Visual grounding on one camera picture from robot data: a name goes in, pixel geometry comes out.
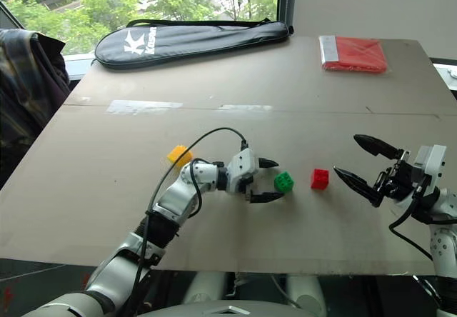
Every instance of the red package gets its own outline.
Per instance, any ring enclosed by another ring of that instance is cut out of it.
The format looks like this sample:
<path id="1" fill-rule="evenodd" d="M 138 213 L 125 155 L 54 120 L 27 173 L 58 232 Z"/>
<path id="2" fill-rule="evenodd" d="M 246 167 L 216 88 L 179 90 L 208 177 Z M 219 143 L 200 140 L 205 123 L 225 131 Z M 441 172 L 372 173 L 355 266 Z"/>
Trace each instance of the red package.
<path id="1" fill-rule="evenodd" d="M 381 42 L 341 36 L 320 36 L 322 67 L 337 71 L 383 73 L 387 70 Z"/>

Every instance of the green lego brick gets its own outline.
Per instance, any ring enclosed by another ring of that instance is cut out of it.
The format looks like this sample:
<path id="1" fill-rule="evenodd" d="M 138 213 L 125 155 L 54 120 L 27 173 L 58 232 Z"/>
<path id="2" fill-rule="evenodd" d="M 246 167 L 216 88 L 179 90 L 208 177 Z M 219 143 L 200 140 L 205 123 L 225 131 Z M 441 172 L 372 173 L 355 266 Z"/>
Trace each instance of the green lego brick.
<path id="1" fill-rule="evenodd" d="M 274 179 L 274 186 L 282 193 L 292 191 L 293 179 L 287 172 L 280 173 Z"/>

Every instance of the yellow lego brick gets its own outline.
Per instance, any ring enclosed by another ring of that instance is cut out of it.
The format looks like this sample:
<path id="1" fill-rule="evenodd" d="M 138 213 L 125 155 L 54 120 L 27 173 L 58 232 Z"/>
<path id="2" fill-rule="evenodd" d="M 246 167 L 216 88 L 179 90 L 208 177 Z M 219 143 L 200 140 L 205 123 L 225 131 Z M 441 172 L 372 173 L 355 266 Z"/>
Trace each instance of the yellow lego brick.
<path id="1" fill-rule="evenodd" d="M 169 161 L 171 161 L 172 163 L 175 162 L 177 160 L 177 158 L 183 153 L 186 151 L 186 147 L 185 146 L 176 146 L 174 147 L 174 149 L 170 152 L 169 155 L 167 155 L 167 159 Z M 181 160 L 178 161 L 178 163 L 176 164 L 179 168 L 181 168 L 182 166 L 184 166 L 186 163 L 190 162 L 190 160 L 192 160 L 192 153 L 190 151 L 188 151 L 182 158 Z"/>

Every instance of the red cloth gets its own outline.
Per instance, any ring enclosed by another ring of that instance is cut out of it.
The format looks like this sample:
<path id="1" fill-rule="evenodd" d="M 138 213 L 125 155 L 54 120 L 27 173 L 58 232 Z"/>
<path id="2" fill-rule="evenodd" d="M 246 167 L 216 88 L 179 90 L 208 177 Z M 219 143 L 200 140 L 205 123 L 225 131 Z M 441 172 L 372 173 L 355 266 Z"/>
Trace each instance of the red cloth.
<path id="1" fill-rule="evenodd" d="M 323 64 L 325 69 L 374 73 L 383 73 L 387 69 L 379 40 L 337 36 L 336 49 L 338 61 L 327 61 Z"/>

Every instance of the red block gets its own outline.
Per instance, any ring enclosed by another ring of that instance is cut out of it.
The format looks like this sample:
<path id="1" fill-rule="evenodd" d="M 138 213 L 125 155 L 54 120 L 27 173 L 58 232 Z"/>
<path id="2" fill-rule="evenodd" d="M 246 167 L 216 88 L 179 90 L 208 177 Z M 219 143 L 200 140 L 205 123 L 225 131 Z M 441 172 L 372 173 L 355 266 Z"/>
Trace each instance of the red block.
<path id="1" fill-rule="evenodd" d="M 315 168 L 311 175 L 311 188 L 325 190 L 328 185 L 328 171 L 326 169 Z"/>

